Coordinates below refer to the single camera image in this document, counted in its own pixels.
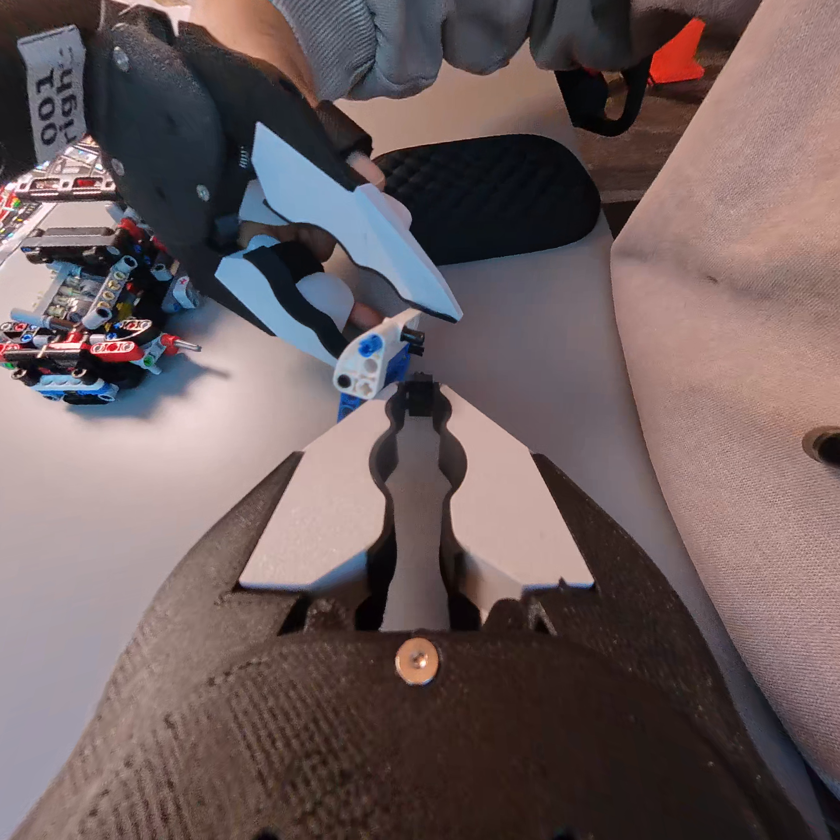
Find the small black lego piece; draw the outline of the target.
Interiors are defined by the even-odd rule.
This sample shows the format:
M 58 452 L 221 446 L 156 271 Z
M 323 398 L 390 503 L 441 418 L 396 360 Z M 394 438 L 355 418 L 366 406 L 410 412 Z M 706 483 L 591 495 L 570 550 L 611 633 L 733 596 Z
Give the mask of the small black lego piece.
M 416 372 L 401 385 L 404 408 L 410 417 L 432 417 L 437 384 L 431 374 Z

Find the person's right forearm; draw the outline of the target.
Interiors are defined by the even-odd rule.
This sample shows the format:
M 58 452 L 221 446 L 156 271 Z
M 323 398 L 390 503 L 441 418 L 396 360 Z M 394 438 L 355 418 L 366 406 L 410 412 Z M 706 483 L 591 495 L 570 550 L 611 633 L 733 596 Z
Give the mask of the person's right forearm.
M 651 55 L 631 2 L 279 1 L 319 99 L 408 98 L 443 64 L 485 76 L 524 45 L 543 69 L 619 70 Z

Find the partly built lego car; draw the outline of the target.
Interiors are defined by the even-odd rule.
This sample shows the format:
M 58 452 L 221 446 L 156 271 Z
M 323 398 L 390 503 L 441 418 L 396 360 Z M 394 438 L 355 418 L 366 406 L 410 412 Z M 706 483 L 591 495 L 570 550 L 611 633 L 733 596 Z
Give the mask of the partly built lego car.
M 50 280 L 32 305 L 2 316 L 2 369 L 53 403 L 113 403 L 159 374 L 161 358 L 201 352 L 167 325 L 202 297 L 122 200 L 91 137 L 43 164 L 17 190 L 49 210 L 14 252 L 47 268 Z

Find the black padded wrist rest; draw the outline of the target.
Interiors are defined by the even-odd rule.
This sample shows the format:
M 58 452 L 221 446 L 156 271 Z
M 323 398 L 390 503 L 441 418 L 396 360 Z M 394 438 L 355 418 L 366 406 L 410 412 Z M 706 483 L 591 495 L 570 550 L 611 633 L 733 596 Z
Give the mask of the black padded wrist rest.
M 557 140 L 505 134 L 394 150 L 374 158 L 385 193 L 436 266 L 571 245 L 602 212 L 577 156 Z

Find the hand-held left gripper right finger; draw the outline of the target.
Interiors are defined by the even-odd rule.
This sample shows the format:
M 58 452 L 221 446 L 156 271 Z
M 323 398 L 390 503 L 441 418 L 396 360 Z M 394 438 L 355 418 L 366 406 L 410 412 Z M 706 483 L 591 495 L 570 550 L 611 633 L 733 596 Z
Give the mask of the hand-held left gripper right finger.
M 438 467 L 449 483 L 440 570 L 475 608 L 594 578 L 531 450 L 446 385 L 436 395 Z

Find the orange traffic cone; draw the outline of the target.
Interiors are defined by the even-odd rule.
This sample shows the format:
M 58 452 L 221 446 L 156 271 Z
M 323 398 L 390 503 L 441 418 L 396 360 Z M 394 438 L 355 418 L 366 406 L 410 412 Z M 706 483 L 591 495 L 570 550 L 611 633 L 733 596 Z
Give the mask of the orange traffic cone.
M 647 84 L 668 85 L 703 78 L 705 69 L 697 61 L 697 50 L 705 23 L 693 18 L 652 58 Z

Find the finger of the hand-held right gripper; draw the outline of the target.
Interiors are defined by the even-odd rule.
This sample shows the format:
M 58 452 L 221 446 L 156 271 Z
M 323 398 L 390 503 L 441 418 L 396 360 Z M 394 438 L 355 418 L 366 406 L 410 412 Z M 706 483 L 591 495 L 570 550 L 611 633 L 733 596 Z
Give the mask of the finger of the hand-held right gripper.
M 255 126 L 251 160 L 279 216 L 330 234 L 355 265 L 380 275 L 416 309 L 461 320 L 446 279 L 373 184 L 349 189 L 262 122 Z
M 350 288 L 335 275 L 315 272 L 294 280 L 278 247 L 224 257 L 216 278 L 270 333 L 327 365 L 348 346 Z

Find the person's torso beige hoodie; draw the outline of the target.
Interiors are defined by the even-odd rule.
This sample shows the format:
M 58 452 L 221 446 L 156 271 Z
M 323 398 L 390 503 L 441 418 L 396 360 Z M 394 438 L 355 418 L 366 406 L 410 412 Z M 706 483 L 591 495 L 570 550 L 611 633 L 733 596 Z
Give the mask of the person's torso beige hoodie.
M 839 2 L 762 2 L 612 249 L 648 453 L 752 677 L 838 793 Z

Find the lego sticker sheet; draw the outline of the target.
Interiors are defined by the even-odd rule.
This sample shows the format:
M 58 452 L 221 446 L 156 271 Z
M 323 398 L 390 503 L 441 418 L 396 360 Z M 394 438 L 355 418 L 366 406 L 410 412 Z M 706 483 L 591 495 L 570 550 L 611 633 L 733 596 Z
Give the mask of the lego sticker sheet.
M 27 191 L 18 194 L 18 183 L 29 182 L 35 174 L 41 174 L 44 164 L 34 168 L 26 176 L 20 175 L 2 183 L 1 193 L 1 264 L 19 247 L 20 241 L 28 235 L 49 206 L 33 198 Z

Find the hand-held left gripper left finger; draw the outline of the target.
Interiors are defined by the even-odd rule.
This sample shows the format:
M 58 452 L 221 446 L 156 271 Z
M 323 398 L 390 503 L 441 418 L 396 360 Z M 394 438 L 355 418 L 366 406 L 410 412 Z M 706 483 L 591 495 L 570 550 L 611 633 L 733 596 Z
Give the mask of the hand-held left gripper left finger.
M 239 576 L 247 590 L 385 600 L 396 568 L 396 466 L 388 385 L 300 454 Z

